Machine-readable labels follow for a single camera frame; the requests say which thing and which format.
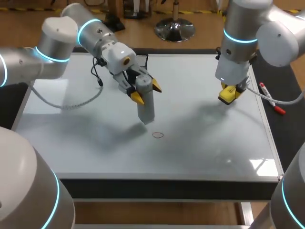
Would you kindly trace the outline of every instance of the black cable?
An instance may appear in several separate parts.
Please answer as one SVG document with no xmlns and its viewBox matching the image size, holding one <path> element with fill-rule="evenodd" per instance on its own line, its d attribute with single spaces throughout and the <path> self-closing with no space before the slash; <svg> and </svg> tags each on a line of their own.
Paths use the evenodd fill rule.
<svg viewBox="0 0 305 229">
<path fill-rule="evenodd" d="M 100 86 L 100 87 L 103 87 L 103 86 L 104 86 L 104 83 L 103 83 L 102 79 L 99 77 L 99 75 L 98 75 L 98 73 L 97 73 L 97 71 L 96 71 L 96 66 L 99 65 L 99 63 L 98 63 L 98 60 L 97 60 L 97 59 L 96 59 L 96 62 L 94 62 L 95 59 L 96 59 L 95 57 L 92 58 L 92 64 L 93 64 L 93 66 L 92 66 L 92 68 L 91 68 L 91 74 L 94 75 L 94 76 L 96 77 L 99 86 Z"/>
<path fill-rule="evenodd" d="M 105 0 L 102 0 L 102 2 L 100 4 L 96 4 L 96 5 L 90 5 L 87 3 L 86 0 L 84 0 L 84 3 L 86 4 L 86 6 L 100 6 L 100 5 L 103 5 L 105 3 Z"/>
</svg>

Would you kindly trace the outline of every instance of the metal frame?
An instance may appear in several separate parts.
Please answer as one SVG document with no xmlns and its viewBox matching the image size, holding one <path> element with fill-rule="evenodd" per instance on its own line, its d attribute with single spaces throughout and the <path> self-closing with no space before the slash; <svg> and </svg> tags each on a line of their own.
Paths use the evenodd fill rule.
<svg viewBox="0 0 305 229">
<path fill-rule="evenodd" d="M 74 229 L 248 229 L 248 226 L 75 224 Z"/>
</svg>

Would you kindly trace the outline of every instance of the floor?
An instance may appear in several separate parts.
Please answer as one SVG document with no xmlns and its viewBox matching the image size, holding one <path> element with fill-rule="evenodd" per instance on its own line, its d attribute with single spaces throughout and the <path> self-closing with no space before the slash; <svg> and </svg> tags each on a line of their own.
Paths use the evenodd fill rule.
<svg viewBox="0 0 305 229">
<path fill-rule="evenodd" d="M 24 7 L 21 1 L 15 1 Z M 57 0 L 56 8 L 62 7 Z M 305 8 L 303 0 L 274 0 L 283 9 Z M 58 16 L 54 12 L 0 12 L 0 46 L 35 46 L 41 33 L 41 25 L 47 17 Z M 153 33 L 154 25 L 167 15 L 154 15 L 142 21 L 122 20 L 126 30 L 118 32 L 118 39 L 134 48 L 214 49 L 221 45 L 223 19 L 216 14 L 181 15 L 196 26 L 196 35 L 182 43 L 159 40 Z M 305 56 L 292 63 L 301 88 L 305 87 Z M 252 203 L 257 216 L 265 203 Z M 103 224 L 219 224 L 236 225 L 240 219 L 236 205 L 231 202 L 215 203 L 76 203 L 77 223 Z"/>
</svg>

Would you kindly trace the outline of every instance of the white table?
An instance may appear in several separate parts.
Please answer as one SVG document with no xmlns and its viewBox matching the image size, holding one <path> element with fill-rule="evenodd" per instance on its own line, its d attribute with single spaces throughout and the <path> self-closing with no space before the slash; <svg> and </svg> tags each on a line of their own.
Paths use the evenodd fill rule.
<svg viewBox="0 0 305 229">
<path fill-rule="evenodd" d="M 82 102 L 98 90 L 91 65 L 90 55 L 74 53 L 62 78 L 34 86 L 53 103 Z M 277 182 L 283 171 L 261 99 L 246 91 L 230 106 L 221 103 L 216 66 L 213 55 L 150 55 L 148 71 L 163 93 L 154 93 L 156 117 L 147 126 L 107 69 L 98 67 L 104 81 L 98 99 L 62 111 L 31 93 L 17 132 L 62 179 Z M 257 90 L 251 68 L 249 76 Z"/>
</svg>

